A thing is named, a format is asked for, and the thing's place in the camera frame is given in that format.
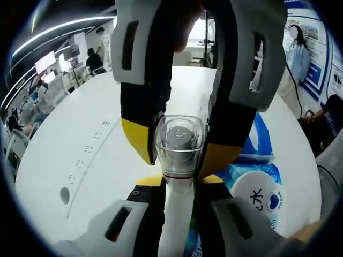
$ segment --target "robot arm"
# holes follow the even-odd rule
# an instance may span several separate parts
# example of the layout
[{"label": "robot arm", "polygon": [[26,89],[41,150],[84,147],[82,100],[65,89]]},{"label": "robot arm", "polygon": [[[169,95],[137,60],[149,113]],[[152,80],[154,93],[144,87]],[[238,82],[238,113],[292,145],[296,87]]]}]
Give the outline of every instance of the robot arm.
[{"label": "robot arm", "polygon": [[[116,1],[118,22],[113,32],[112,64],[121,82],[122,126],[147,164],[154,164],[154,132],[170,97],[176,13],[187,12],[182,0]],[[282,48],[287,10],[283,1],[205,1],[215,17],[219,59],[209,102],[209,131],[202,167],[204,178],[236,159],[257,110],[266,110],[284,71]],[[253,83],[254,33],[264,39],[264,64]]]}]

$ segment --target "office room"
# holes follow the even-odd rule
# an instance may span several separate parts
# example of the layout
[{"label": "office room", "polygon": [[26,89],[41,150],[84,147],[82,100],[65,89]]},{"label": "office room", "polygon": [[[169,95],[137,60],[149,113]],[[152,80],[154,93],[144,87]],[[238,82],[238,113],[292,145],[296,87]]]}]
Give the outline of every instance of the office room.
[{"label": "office room", "polygon": [[343,44],[317,1],[29,2],[0,90],[29,252],[276,257],[328,239]]}]

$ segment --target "chair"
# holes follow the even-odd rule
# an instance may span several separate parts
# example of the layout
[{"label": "chair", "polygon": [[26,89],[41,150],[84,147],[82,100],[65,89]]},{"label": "chair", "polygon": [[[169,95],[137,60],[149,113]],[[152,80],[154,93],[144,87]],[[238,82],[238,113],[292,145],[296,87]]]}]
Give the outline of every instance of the chair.
[{"label": "chair", "polygon": [[52,82],[48,84],[48,91],[46,95],[47,102],[52,104],[54,107],[57,107],[63,99],[70,95],[70,93],[64,88],[62,75],[58,75]]},{"label": "chair", "polygon": [[316,158],[322,188],[322,214],[330,212],[343,183],[343,129]]},{"label": "chair", "polygon": [[23,134],[19,130],[13,129],[10,142],[6,149],[5,160],[8,160],[10,157],[10,153],[13,152],[16,155],[17,159],[21,161],[25,150],[30,143],[30,140],[35,135],[40,125],[41,122],[36,122],[35,124],[33,124],[32,130],[28,136]]}]

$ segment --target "blue and white poster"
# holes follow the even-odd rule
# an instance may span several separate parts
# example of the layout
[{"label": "blue and white poster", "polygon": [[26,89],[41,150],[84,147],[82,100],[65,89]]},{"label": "blue and white poster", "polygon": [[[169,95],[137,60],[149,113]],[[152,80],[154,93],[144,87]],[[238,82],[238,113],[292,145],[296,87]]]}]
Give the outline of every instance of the blue and white poster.
[{"label": "blue and white poster", "polygon": [[339,95],[343,98],[343,60],[339,48],[332,39],[332,67],[329,84],[327,86],[327,96]]},{"label": "blue and white poster", "polygon": [[289,34],[291,25],[301,27],[311,56],[309,72],[302,86],[307,91],[310,90],[312,94],[320,95],[324,87],[329,61],[327,31],[323,22],[319,20],[313,11],[308,9],[289,9],[284,34],[285,52],[288,51],[293,41]]}]

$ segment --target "ceiling light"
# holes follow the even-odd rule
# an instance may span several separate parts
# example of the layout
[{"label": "ceiling light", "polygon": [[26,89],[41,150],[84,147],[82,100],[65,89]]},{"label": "ceiling light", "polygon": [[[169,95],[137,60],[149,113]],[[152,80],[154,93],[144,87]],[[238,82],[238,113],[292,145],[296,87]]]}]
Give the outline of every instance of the ceiling light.
[{"label": "ceiling light", "polygon": [[33,79],[33,77],[34,76],[36,76],[37,75],[37,73],[34,73],[31,77],[29,77],[25,82],[24,82],[24,84],[22,84],[19,88],[18,88],[18,90],[16,91],[16,93],[12,96],[12,98],[10,99],[10,101],[9,101],[9,103],[6,105],[6,110],[7,110],[7,108],[9,107],[9,105],[11,104],[11,102],[13,101],[13,99],[18,95],[18,93],[21,91],[21,89],[28,83],[28,82],[30,82],[31,81],[31,79]]},{"label": "ceiling light", "polygon": [[73,21],[69,21],[60,25],[57,25],[55,27],[49,28],[46,31],[43,31],[39,34],[37,34],[36,36],[32,37],[31,39],[27,40],[24,44],[22,44],[16,51],[14,51],[14,53],[12,54],[13,58],[18,52],[20,52],[24,47],[28,46],[29,44],[31,44],[33,41],[35,41],[36,39],[40,38],[41,36],[44,36],[46,34],[48,34],[49,32],[52,32],[56,29],[65,27],[65,26],[69,26],[69,25],[73,25],[79,22],[84,22],[84,21],[91,21],[91,20],[105,20],[105,19],[114,19],[115,16],[101,16],[101,17],[90,17],[90,18],[84,18],[84,19],[79,19],[79,20],[73,20]]},{"label": "ceiling light", "polygon": [[32,70],[34,69],[34,66],[29,69],[16,83],[15,85],[11,88],[11,90],[7,93],[5,99],[2,101],[1,103],[1,107],[4,105],[4,102],[6,101],[6,99],[9,97],[9,95],[11,94],[11,92],[16,88],[17,84],[19,84],[21,82],[21,80],[26,76],[28,75]]}]

